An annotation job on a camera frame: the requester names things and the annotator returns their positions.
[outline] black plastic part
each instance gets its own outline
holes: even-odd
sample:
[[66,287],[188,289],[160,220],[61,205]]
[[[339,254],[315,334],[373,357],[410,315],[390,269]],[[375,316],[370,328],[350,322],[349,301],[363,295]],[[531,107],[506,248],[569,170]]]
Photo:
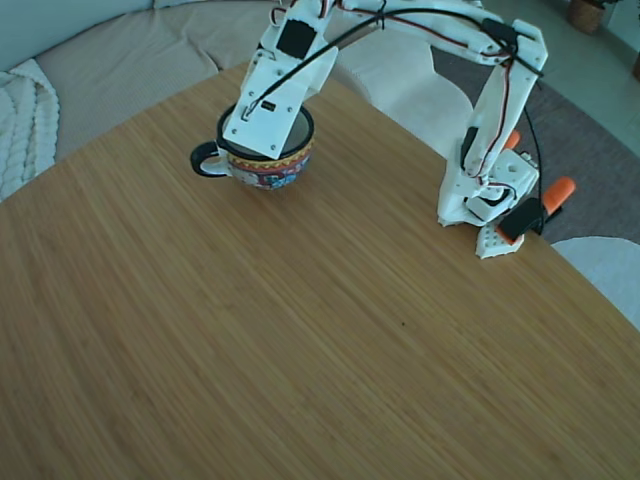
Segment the black plastic part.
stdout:
[[509,53],[516,53],[518,50],[518,32],[515,28],[502,22],[496,22],[490,18],[485,18],[482,21],[482,28],[495,39],[505,42],[506,45],[503,46]]
[[511,210],[502,219],[498,228],[507,238],[515,242],[520,235],[529,230],[537,230],[540,227],[540,221],[540,200],[532,197]]
[[268,100],[263,100],[260,106],[270,112],[275,112],[276,110],[276,104],[273,102],[269,102]]
[[191,168],[198,175],[203,177],[226,177],[224,174],[209,173],[202,169],[202,164],[205,160],[212,157],[219,157],[220,151],[218,150],[218,144],[216,142],[206,142],[202,145],[198,145],[191,152]]
[[558,215],[560,215],[562,213],[562,206],[556,208],[556,211],[553,212],[551,215],[549,215],[547,217],[547,219],[544,221],[545,224],[549,223],[551,220],[553,220],[554,218],[556,218]]
[[278,39],[277,48],[283,53],[304,60],[317,32],[299,20],[287,20]]
[[498,200],[489,200],[488,198],[482,198],[482,197],[480,197],[480,200],[482,200],[484,203],[486,203],[491,207],[495,207],[496,205],[500,205],[502,202],[504,202],[509,196],[509,193],[510,193],[509,190],[505,190],[504,192],[502,192],[502,196]]
[[467,134],[464,136],[464,140],[462,141],[462,148],[460,149],[460,168],[464,170],[464,159],[467,157],[467,153],[471,149],[471,145],[473,145],[473,141],[476,139],[478,135],[478,127],[469,127],[467,130]]

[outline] gray rug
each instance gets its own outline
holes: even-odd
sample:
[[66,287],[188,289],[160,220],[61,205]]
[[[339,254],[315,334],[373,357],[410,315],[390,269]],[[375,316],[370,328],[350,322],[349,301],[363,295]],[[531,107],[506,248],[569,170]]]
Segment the gray rug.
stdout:
[[[433,57],[438,73],[475,103],[490,68],[439,51]],[[578,184],[562,214],[545,227],[545,238],[554,243],[574,237],[620,237],[640,244],[640,159],[544,81],[541,89],[534,88],[528,109],[542,147],[543,186],[563,175]],[[524,115],[518,130],[518,150],[535,157]]]

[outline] mug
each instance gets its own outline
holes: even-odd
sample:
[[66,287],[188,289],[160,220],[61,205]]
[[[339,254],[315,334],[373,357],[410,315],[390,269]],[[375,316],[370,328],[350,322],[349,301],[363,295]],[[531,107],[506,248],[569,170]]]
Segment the mug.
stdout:
[[235,177],[263,190],[284,187],[296,180],[311,158],[315,128],[309,111],[300,108],[282,154],[274,160],[222,138],[234,107],[228,108],[218,120],[218,139],[199,145],[191,153],[193,171],[203,177]]

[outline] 3d printed robot arm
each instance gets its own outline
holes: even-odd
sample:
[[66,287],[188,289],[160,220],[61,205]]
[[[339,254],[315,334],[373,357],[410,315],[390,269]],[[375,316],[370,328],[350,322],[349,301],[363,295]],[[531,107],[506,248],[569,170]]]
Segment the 3d printed robot arm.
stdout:
[[462,0],[294,1],[279,23],[272,18],[262,36],[225,126],[226,140],[278,158],[300,106],[320,91],[336,61],[337,48],[328,48],[324,39],[334,14],[384,21],[385,28],[495,66],[456,157],[446,159],[438,204],[443,225],[484,226],[531,191],[538,179],[536,166],[505,146],[547,60],[542,33],[518,20],[506,25]]

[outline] mug handle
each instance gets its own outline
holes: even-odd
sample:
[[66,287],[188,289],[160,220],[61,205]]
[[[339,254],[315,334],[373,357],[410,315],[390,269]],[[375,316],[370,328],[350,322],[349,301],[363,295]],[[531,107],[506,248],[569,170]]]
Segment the mug handle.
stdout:
[[[219,157],[220,161],[203,165],[205,160],[213,157]],[[191,168],[203,177],[227,177],[231,175],[227,162],[220,154],[220,149],[215,141],[198,145],[191,152]]]

